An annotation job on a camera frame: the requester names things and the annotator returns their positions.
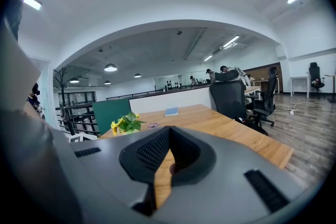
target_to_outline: wooden floor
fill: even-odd
[[[336,104],[315,96],[276,94],[276,110],[263,122],[269,136],[295,149],[285,170],[304,188],[323,180],[336,157]],[[287,107],[294,108],[290,115]]]

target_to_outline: sunflower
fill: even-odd
[[[119,119],[118,123],[116,124],[114,121],[111,123],[111,128],[113,131],[113,134],[116,136],[117,135],[117,127],[123,123],[125,120],[123,118]]]

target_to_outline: office chair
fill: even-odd
[[[268,133],[258,126],[258,121],[253,122],[246,119],[247,112],[244,91],[245,86],[241,80],[215,82],[210,86],[210,93],[216,104],[217,112],[268,136]],[[268,115],[267,112],[257,109],[255,112]]]
[[[319,91],[320,88],[324,87],[324,78],[322,78],[323,82],[321,82],[320,67],[318,67],[316,62],[310,63],[309,73],[310,73],[311,86],[316,89],[316,95],[318,99],[320,99]]]
[[[252,99],[252,103],[246,105],[247,109],[253,110],[253,113],[256,115],[251,115],[249,118],[254,118],[256,124],[259,124],[262,127],[261,122],[270,122],[271,126],[274,126],[274,121],[267,119],[267,116],[271,115],[275,109],[274,105],[274,91],[277,82],[278,69],[276,67],[271,67],[268,69],[268,87],[267,91],[257,91],[261,94],[261,100],[255,100],[256,95],[248,95],[247,98]]]

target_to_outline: chair armrest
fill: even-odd
[[[262,109],[253,109],[253,112],[256,112],[257,114],[261,114],[263,116],[268,116],[270,114],[269,112]]]
[[[258,98],[259,98],[259,96],[254,95],[254,94],[252,94],[252,95],[247,95],[246,97],[247,97],[247,98],[251,98],[251,99],[258,99]]]

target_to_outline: black metal railing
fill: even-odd
[[[140,96],[144,96],[147,94],[158,93],[158,92],[163,92],[163,89],[155,90],[155,91],[148,91],[148,92],[138,92],[138,93],[126,94],[126,95],[115,96],[115,97],[108,97],[106,98],[106,100],[122,99],[122,98],[127,98],[127,97],[140,97]]]
[[[62,120],[59,121],[59,126],[64,128],[63,132],[71,135],[78,134],[79,132],[84,132],[86,134],[93,134],[99,136],[100,132],[94,116],[93,110],[90,110],[92,107],[92,102],[86,102],[77,105],[65,106],[65,113],[62,117]],[[86,112],[81,112],[81,114],[75,114],[74,112],[79,109],[85,109]]]

